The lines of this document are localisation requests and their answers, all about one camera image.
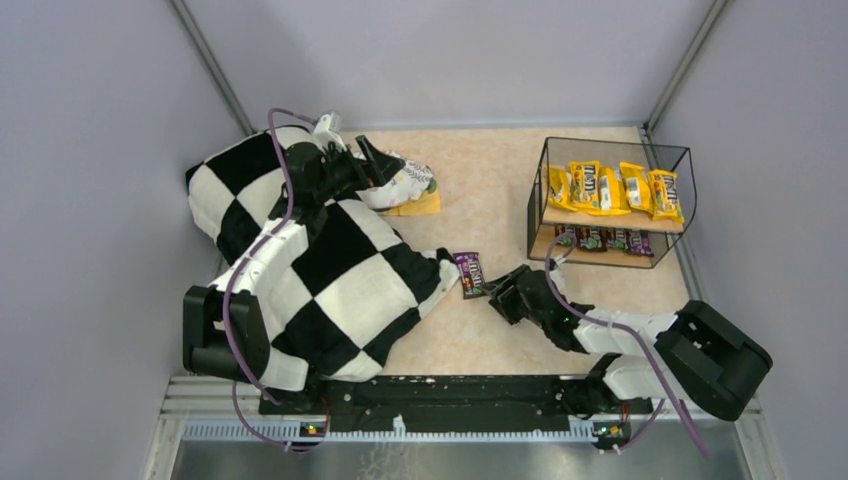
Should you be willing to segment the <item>purple m&m bag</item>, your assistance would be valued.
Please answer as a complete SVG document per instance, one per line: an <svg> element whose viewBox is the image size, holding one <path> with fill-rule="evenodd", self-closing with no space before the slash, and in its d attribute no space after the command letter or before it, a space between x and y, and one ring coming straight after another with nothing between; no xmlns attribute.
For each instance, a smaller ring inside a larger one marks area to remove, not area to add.
<svg viewBox="0 0 848 480"><path fill-rule="evenodd" d="M463 299L470 300L485 296L486 281L479 253L455 252L453 258L460 275Z"/></svg>
<svg viewBox="0 0 848 480"><path fill-rule="evenodd" d="M557 224L554 226L556 244L574 248L578 243L577 229L573 225Z"/></svg>
<svg viewBox="0 0 848 480"><path fill-rule="evenodd" d="M576 229L577 248L588 253L607 251L602 230L595 227L578 227Z"/></svg>

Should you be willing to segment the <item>yellow candy bag barcode side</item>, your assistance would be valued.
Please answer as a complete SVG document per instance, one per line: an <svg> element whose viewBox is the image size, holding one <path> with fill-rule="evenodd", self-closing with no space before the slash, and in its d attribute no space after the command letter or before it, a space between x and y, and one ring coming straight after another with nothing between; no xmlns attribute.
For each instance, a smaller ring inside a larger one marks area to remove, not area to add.
<svg viewBox="0 0 848 480"><path fill-rule="evenodd" d="M575 212L572 202L572 176L568 169L549 167L548 172L548 202L555 208Z"/></svg>

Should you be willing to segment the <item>yellow m&m bag front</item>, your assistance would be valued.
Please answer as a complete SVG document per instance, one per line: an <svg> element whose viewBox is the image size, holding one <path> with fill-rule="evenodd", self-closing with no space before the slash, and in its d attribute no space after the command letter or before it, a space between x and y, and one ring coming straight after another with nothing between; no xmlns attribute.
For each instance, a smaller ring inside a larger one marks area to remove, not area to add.
<svg viewBox="0 0 848 480"><path fill-rule="evenodd" d="M569 164L570 205L577 211L595 214L600 211L599 161L573 161Z"/></svg>

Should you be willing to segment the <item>yellow m&m bag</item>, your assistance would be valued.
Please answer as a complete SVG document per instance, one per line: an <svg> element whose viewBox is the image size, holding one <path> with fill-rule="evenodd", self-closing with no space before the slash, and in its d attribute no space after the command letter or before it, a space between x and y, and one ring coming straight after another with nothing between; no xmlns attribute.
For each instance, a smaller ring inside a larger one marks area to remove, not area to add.
<svg viewBox="0 0 848 480"><path fill-rule="evenodd" d="M653 195L652 219L683 224L685 218L677 192L677 174L660 169L651 170L648 172L648 182Z"/></svg>
<svg viewBox="0 0 848 480"><path fill-rule="evenodd" d="M569 164L570 205L577 211L595 214L600 211L599 161L573 161Z"/></svg>

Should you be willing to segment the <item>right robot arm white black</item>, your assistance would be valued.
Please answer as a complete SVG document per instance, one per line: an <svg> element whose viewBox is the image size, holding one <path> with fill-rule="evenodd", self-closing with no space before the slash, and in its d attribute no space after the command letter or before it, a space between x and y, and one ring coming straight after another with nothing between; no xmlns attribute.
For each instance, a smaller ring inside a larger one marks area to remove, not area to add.
<svg viewBox="0 0 848 480"><path fill-rule="evenodd" d="M649 314L565 304L552 291L558 275L521 265L482 290L508 323L528 320L560 350L601 355L593 373L617 400L676 397L735 421L774 365L759 343L704 301Z"/></svg>

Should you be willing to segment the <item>yellow candy bag shelf left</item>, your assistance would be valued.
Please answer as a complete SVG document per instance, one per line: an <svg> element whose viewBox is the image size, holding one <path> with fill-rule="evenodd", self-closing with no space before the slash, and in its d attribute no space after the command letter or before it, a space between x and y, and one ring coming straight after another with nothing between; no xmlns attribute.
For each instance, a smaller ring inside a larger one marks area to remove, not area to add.
<svg viewBox="0 0 848 480"><path fill-rule="evenodd" d="M602 216L623 216L631 213L626 187L621 174L616 169L602 166L598 176L598 186Z"/></svg>

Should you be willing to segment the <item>yellow candy bag shelf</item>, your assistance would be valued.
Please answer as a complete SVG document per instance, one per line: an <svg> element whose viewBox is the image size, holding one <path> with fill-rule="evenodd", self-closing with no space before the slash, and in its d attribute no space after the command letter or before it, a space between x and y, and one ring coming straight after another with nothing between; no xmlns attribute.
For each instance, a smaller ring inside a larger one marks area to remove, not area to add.
<svg viewBox="0 0 848 480"><path fill-rule="evenodd" d="M631 213L626 187L621 174L616 169L602 166L598 176L598 186L602 216L623 216Z"/></svg>
<svg viewBox="0 0 848 480"><path fill-rule="evenodd" d="M653 213L653 194L646 169L638 164L621 162L619 171L631 209Z"/></svg>

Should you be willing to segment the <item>yellow candy bag shelf middle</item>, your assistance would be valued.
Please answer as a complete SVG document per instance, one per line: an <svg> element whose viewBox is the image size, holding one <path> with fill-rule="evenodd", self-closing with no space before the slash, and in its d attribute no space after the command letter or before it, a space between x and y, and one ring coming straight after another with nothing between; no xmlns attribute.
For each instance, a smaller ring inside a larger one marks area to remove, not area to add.
<svg viewBox="0 0 848 480"><path fill-rule="evenodd" d="M631 209L653 213L653 194L646 169L638 164L621 162L619 171Z"/></svg>

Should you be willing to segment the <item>yellow m&m bag on shelf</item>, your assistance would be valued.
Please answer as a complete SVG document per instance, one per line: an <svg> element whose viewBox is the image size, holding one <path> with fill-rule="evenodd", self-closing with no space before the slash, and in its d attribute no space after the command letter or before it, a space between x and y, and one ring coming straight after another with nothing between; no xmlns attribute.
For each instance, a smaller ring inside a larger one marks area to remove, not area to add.
<svg viewBox="0 0 848 480"><path fill-rule="evenodd" d="M651 170L648 172L648 182L653 195L652 219L683 224L685 218L677 192L677 174L660 169Z"/></svg>

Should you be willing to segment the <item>animal print white cloth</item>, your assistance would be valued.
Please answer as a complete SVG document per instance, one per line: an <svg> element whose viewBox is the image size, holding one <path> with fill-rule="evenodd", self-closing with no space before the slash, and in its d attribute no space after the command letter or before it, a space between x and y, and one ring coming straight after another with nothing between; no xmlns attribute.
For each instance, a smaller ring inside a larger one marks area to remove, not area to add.
<svg viewBox="0 0 848 480"><path fill-rule="evenodd" d="M436 178L429 166L408 160L393 150L388 154L404 160L405 166L388 184L357 193L369 208L384 212L419 199L425 191L433 192L438 189Z"/></svg>

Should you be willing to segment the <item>yellow cloth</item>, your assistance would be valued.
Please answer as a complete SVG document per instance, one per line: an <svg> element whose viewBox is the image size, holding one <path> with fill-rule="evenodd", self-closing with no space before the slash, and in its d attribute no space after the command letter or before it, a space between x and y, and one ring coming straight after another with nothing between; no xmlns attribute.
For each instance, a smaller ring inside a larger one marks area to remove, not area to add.
<svg viewBox="0 0 848 480"><path fill-rule="evenodd" d="M425 191L419 199L384 211L382 215L401 217L427 216L439 214L441 211L441 195L440 191L436 189L433 192Z"/></svg>

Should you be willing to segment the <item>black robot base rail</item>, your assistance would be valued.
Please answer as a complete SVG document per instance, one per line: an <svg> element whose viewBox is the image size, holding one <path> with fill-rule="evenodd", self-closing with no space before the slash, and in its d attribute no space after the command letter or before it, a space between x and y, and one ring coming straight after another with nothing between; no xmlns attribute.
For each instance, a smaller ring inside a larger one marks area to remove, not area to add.
<svg viewBox="0 0 848 480"><path fill-rule="evenodd" d="M620 400L597 376L378 376L363 383L319 380L301 394L276 392L263 416L313 415L330 433L587 433L631 415L649 399Z"/></svg>

